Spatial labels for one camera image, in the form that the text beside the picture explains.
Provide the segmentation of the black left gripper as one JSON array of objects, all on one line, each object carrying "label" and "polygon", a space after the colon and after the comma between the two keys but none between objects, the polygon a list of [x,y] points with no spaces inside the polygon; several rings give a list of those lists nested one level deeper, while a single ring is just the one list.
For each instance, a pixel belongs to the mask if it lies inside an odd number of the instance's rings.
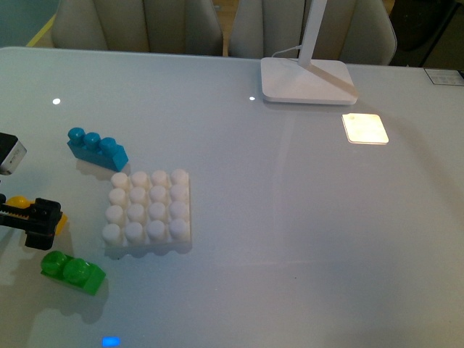
[{"label": "black left gripper", "polygon": [[7,198],[1,194],[1,225],[23,230],[26,247],[51,249],[61,219],[59,202],[37,198],[29,207],[14,207],[8,205]]}]

